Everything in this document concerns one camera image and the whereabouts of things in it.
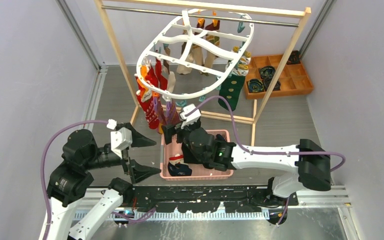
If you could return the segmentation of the navy santa sock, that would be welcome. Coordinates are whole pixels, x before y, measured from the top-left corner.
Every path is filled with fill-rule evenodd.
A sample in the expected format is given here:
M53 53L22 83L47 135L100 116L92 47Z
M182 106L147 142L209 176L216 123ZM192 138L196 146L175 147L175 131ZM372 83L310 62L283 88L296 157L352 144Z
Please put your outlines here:
M167 169L171 177L187 177L191 176L193 172L184 162L184 155L179 153L168 158Z

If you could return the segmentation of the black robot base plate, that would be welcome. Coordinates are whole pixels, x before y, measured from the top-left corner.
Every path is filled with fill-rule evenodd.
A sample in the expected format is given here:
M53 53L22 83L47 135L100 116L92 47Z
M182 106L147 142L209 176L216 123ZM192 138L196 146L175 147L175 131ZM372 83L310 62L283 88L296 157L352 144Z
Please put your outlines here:
M155 209L158 213L214 213L224 206L228 213L256 213L261 208L283 208L298 205L296 193L289 199L269 203L265 185L110 185L123 196L122 207L133 207L140 212Z

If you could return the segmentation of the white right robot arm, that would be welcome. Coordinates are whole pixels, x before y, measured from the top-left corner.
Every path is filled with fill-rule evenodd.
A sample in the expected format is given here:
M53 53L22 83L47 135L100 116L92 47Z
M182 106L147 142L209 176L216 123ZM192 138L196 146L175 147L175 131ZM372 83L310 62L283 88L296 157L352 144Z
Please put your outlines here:
M265 198L271 205L279 205L300 190L331 189L331 158L310 139L301 139L297 145L258 147L223 140L204 130L200 123L168 125L162 131L166 144L176 141L181 145L186 164L221 172L248 168L284 171L268 181Z

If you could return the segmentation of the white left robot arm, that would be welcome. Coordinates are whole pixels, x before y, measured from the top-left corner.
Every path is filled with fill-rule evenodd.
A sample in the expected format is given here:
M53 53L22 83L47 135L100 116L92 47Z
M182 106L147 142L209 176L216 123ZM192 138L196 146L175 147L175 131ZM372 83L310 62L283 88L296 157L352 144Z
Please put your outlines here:
M156 142L139 133L131 123L113 119L102 123L110 129L110 143L98 147L84 121L69 126L72 133L62 148L62 163L50 174L40 177L46 214L39 235L41 240L89 240L116 208L134 201L133 185L160 173L155 167L141 165L130 158L131 148L151 147ZM92 209L76 226L71 222L93 183L91 170L122 166L130 181L113 178Z

